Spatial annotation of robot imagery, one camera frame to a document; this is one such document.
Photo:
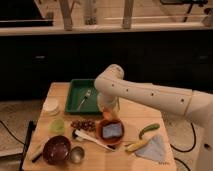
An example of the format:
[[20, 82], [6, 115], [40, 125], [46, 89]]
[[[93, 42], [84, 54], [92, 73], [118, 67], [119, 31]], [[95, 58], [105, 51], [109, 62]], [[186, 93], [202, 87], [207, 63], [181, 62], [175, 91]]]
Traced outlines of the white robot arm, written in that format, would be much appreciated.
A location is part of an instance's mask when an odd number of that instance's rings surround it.
[[94, 81], [99, 103], [113, 108], [124, 98], [169, 114], [183, 116], [204, 129], [195, 171], [213, 171], [213, 94], [185, 88], [124, 80], [124, 70], [109, 65]]

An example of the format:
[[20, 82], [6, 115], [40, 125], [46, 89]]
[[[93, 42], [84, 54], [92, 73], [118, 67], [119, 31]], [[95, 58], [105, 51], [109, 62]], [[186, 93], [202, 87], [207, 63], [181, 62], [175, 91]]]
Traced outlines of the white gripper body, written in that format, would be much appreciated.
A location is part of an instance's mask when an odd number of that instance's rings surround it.
[[120, 110], [119, 98], [109, 98], [99, 93], [97, 95], [97, 105], [101, 112], [108, 109], [111, 112], [118, 112]]

